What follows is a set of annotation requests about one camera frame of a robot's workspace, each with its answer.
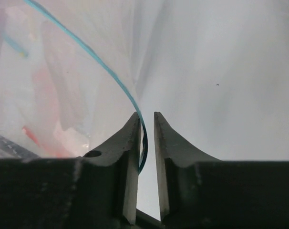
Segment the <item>clear bag red zipper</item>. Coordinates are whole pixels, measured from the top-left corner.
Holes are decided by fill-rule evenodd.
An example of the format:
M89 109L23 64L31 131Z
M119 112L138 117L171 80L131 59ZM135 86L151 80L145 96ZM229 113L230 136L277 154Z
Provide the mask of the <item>clear bag red zipper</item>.
M0 135L39 157L89 148L86 52L45 0L0 0Z

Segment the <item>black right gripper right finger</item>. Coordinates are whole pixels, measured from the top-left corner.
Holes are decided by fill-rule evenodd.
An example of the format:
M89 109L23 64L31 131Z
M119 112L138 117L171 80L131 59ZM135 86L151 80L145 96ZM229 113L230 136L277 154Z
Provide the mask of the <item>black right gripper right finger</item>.
M154 113L154 141L162 221L218 222L219 209L202 196L200 163L219 163L186 140L161 112Z

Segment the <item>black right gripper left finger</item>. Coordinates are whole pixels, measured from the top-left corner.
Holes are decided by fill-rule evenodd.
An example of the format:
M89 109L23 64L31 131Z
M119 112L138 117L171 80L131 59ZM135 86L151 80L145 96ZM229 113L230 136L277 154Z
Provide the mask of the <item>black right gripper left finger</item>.
M86 223L134 224L140 144L140 118L133 113L118 132L84 156Z

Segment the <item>clear bag blue zipper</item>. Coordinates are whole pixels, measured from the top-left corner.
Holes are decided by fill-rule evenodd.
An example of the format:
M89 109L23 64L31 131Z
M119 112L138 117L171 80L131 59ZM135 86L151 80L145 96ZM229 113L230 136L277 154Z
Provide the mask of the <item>clear bag blue zipper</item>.
M161 110L197 146L198 41L209 4L202 0L47 0L86 55L89 149L133 111Z

